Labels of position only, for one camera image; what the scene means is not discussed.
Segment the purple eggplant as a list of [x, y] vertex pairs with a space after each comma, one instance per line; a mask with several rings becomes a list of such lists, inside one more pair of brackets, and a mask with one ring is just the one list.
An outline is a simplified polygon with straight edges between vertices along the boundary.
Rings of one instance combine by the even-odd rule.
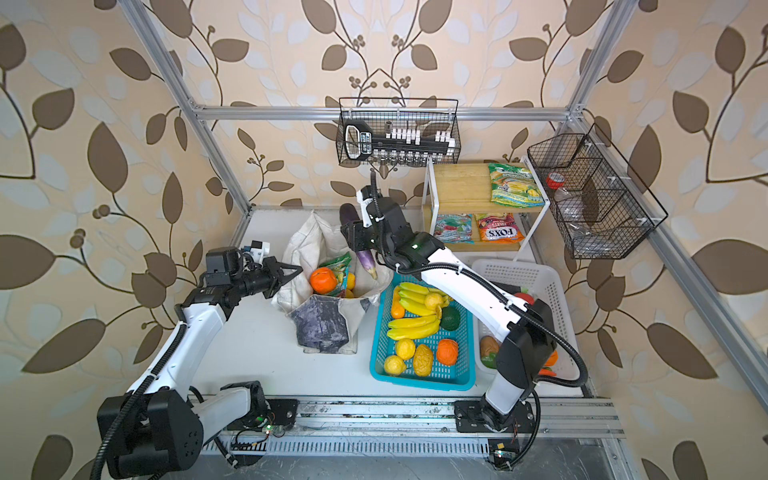
[[351, 203], [344, 203], [339, 208], [341, 222], [340, 231], [347, 246], [356, 253], [357, 259], [366, 272], [376, 280], [378, 278], [376, 263], [371, 251], [368, 249], [369, 236], [366, 227], [360, 219], [358, 211]]

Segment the orange persimmon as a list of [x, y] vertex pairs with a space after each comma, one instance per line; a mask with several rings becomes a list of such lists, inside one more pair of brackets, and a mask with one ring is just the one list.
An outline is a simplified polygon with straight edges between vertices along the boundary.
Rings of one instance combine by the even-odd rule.
[[333, 270], [321, 267], [311, 273], [309, 283], [315, 294], [327, 295], [336, 289], [338, 280]]

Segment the cream canvas grocery bag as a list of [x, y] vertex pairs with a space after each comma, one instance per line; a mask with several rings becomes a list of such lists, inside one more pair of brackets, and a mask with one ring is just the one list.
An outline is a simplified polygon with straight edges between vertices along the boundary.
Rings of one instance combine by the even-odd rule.
[[340, 228], [312, 212], [293, 234], [283, 262], [302, 272], [280, 288], [273, 307], [293, 322], [306, 353], [354, 354], [364, 316], [393, 280], [383, 267], [365, 267]]

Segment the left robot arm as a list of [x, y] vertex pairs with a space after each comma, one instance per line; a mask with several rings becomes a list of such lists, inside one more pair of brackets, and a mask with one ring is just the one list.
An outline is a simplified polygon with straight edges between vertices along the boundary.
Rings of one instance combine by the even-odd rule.
[[257, 381], [230, 383], [213, 397], [192, 403], [192, 381], [215, 337], [240, 302], [270, 299], [303, 269], [277, 260], [266, 242], [209, 251], [206, 270], [183, 303], [170, 338], [143, 375], [97, 412], [101, 444], [90, 476], [149, 476], [192, 467], [204, 446], [232, 423], [244, 428], [272, 424], [269, 403]]

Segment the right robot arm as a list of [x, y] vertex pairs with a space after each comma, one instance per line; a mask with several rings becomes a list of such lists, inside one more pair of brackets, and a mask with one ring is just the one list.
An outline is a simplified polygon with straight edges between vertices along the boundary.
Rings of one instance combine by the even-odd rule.
[[484, 427], [502, 432], [518, 403], [539, 382], [581, 388], [588, 368], [578, 351], [554, 331], [550, 307], [506, 292], [467, 267], [433, 235], [415, 232], [401, 207], [372, 184], [357, 192], [357, 206], [340, 207], [340, 231], [353, 251], [374, 250], [379, 264], [448, 294], [500, 341], [497, 373], [478, 403]]

